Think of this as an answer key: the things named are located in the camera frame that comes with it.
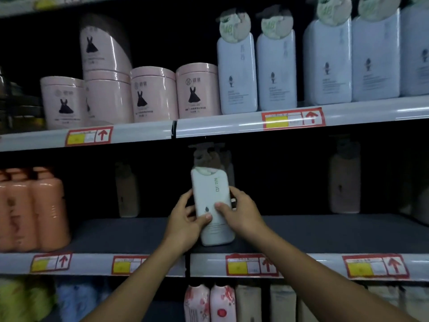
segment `peach bottle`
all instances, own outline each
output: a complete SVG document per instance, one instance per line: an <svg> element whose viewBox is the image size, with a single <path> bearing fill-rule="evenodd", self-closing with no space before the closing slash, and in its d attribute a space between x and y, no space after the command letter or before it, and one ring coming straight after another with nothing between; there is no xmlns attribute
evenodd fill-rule
<svg viewBox="0 0 429 322"><path fill-rule="evenodd" d="M38 179L31 185L41 249L61 249L70 243L63 183L45 167L35 167Z"/></svg>
<svg viewBox="0 0 429 322"><path fill-rule="evenodd" d="M15 250L14 232L7 204L7 180L6 174L0 170L0 252Z"/></svg>
<svg viewBox="0 0 429 322"><path fill-rule="evenodd" d="M18 252L28 252L39 248L36 215L30 186L33 181L20 168L6 170L11 175L7 187L7 203L15 234L15 246Z"/></svg>

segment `black dress logo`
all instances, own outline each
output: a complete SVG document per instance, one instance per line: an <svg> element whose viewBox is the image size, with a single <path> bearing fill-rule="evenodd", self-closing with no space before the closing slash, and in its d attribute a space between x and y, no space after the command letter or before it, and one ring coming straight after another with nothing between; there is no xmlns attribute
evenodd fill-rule
<svg viewBox="0 0 429 322"><path fill-rule="evenodd" d="M331 70L330 66L329 66L329 62L325 63L325 73L326 75L329 75L329 71Z"/></svg>
<svg viewBox="0 0 429 322"><path fill-rule="evenodd" d="M425 48L422 52L423 62L426 63L428 61L428 56L429 56L429 50L427 48Z"/></svg>
<svg viewBox="0 0 429 322"><path fill-rule="evenodd" d="M60 99L60 101L61 101L61 108L59 110L60 114L73 114L74 113L73 110L67 106L67 102L68 102L67 100L63 101L62 99Z"/></svg>
<svg viewBox="0 0 429 322"><path fill-rule="evenodd" d="M201 99L196 95L195 93L195 87L192 90L192 87L189 87L190 90L190 96L188 102L199 102Z"/></svg>
<svg viewBox="0 0 429 322"><path fill-rule="evenodd" d="M86 40L88 42L88 46L86 47L86 52L87 53L98 52L98 48L96 48L95 45L92 43L92 36L91 38L87 37Z"/></svg>
<svg viewBox="0 0 429 322"><path fill-rule="evenodd" d="M137 91L137 96L139 97L139 100L137 100L137 107L143 107L147 105L147 102L143 99L143 92L140 93Z"/></svg>
<svg viewBox="0 0 429 322"><path fill-rule="evenodd" d="M365 67L367 72L371 71L371 64L372 64L371 59L366 59Z"/></svg>

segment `pink cylindrical container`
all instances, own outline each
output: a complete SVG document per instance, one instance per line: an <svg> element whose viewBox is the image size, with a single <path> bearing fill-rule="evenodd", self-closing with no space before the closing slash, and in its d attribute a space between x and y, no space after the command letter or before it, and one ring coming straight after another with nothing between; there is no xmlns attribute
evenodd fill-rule
<svg viewBox="0 0 429 322"><path fill-rule="evenodd" d="M157 66L131 70L134 122L177 120L176 75Z"/></svg>
<svg viewBox="0 0 429 322"><path fill-rule="evenodd" d="M84 79L91 126L134 122L128 75L95 70L84 72Z"/></svg>
<svg viewBox="0 0 429 322"><path fill-rule="evenodd" d="M40 79L40 86L49 130L88 125L83 80L57 76L44 77Z"/></svg>
<svg viewBox="0 0 429 322"><path fill-rule="evenodd" d="M217 66L190 63L176 71L179 118L199 118L221 114Z"/></svg>
<svg viewBox="0 0 429 322"><path fill-rule="evenodd" d="M104 15L83 16L80 46L83 71L110 70L130 75L130 45L118 21Z"/></svg>

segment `yellow label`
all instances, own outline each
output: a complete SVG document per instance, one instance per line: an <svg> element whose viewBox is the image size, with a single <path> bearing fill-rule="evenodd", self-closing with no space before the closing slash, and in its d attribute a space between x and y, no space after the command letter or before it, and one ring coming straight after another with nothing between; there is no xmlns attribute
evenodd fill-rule
<svg viewBox="0 0 429 322"><path fill-rule="evenodd" d="M49 263L49 258L41 259L41 260L34 260L33 264L31 265L31 272L38 272L38 271L46 270L48 263Z"/></svg>
<svg viewBox="0 0 429 322"><path fill-rule="evenodd" d="M278 129L289 126L288 117L286 115L265 117L265 123L267 129Z"/></svg>
<svg viewBox="0 0 429 322"><path fill-rule="evenodd" d="M67 138L67 145L79 145L85 142L85 134L70 134Z"/></svg>
<svg viewBox="0 0 429 322"><path fill-rule="evenodd" d="M248 274L246 262L228 262L229 274Z"/></svg>
<svg viewBox="0 0 429 322"><path fill-rule="evenodd" d="M115 261L113 263L113 273L130 273L131 262L129 261Z"/></svg>
<svg viewBox="0 0 429 322"><path fill-rule="evenodd" d="M36 0L34 2L34 9L35 10L50 10L57 7L57 1L56 0Z"/></svg>
<svg viewBox="0 0 429 322"><path fill-rule="evenodd" d="M351 277L374 276L370 263L347 263Z"/></svg>

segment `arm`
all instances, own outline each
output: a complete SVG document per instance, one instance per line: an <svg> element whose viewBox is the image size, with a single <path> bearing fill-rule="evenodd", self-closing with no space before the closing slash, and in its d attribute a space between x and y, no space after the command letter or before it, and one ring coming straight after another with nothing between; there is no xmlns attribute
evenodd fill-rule
<svg viewBox="0 0 429 322"><path fill-rule="evenodd" d="M189 217L193 205L185 207L192 190L182 195L174 207L164 239L153 254L129 276L83 322L140 322L170 268L198 240L201 229L212 216Z"/></svg>
<svg viewBox="0 0 429 322"><path fill-rule="evenodd" d="M217 203L231 228L260 249L282 273L319 321L416 321L363 287L286 242L265 225L255 202L231 187L237 210Z"/></svg>

